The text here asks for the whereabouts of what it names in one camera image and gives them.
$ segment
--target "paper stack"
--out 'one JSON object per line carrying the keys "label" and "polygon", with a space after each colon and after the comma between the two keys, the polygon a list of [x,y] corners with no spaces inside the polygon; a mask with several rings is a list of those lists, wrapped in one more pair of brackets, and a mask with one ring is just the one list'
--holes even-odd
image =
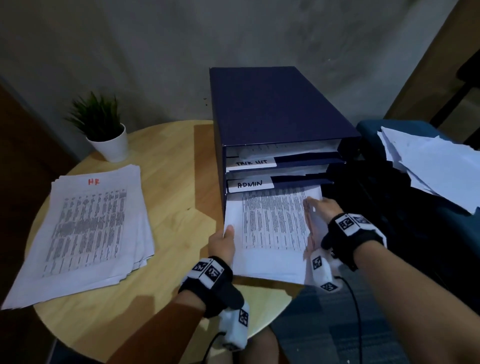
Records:
{"label": "paper stack", "polygon": [[61,176],[2,309],[117,284],[154,249],[140,167]]}
{"label": "paper stack", "polygon": [[410,135],[382,127],[387,160],[408,173],[411,187],[435,194],[474,214],[480,206],[480,152],[440,137]]}
{"label": "paper stack", "polygon": [[313,284],[308,252],[319,246],[311,245],[311,237],[321,242],[328,228],[320,218],[311,223],[310,216],[316,215],[306,203],[308,196],[321,199],[320,187],[227,196],[225,228],[235,228],[235,275]]}

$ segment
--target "potted plant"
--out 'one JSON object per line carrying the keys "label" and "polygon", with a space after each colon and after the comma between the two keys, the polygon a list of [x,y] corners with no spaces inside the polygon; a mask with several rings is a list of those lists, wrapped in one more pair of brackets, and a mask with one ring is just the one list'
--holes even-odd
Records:
{"label": "potted plant", "polygon": [[93,92],[87,100],[79,97],[72,101],[73,107],[66,120],[75,125],[88,142],[107,161],[121,162],[128,157],[128,140],[125,125],[120,122],[116,97],[107,99]]}

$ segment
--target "navy blue file box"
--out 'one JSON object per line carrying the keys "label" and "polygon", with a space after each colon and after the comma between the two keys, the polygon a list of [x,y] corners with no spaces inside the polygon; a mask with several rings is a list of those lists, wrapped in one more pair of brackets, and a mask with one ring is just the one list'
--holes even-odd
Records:
{"label": "navy blue file box", "polygon": [[[295,67],[211,68],[210,89],[224,213],[229,146],[341,139],[335,153],[276,157],[278,168],[345,163],[358,150],[359,132]],[[275,188],[333,179],[320,175],[317,179],[277,178]]]}

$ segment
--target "hand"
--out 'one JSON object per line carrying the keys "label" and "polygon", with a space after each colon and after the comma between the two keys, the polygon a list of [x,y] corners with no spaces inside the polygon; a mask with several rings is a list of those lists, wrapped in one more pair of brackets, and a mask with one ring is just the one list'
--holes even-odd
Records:
{"label": "hand", "polygon": [[342,208],[331,198],[324,197],[322,200],[316,200],[312,197],[307,197],[307,202],[315,208],[315,213],[319,215],[327,225],[335,216],[343,213]]}
{"label": "hand", "polygon": [[235,231],[232,225],[227,226],[225,234],[222,230],[219,230],[211,235],[208,238],[208,255],[218,256],[231,267],[233,255],[235,254],[235,244],[233,243],[234,235]]}

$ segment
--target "green plant leaves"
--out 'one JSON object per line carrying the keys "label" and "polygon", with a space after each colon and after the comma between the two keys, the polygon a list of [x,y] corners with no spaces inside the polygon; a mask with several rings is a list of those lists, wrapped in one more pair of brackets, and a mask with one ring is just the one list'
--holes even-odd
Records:
{"label": "green plant leaves", "polygon": [[78,97],[72,101],[70,115],[65,118],[75,125],[93,142],[105,142],[122,134],[117,98],[113,100],[100,95],[100,100],[93,92],[87,100]]}

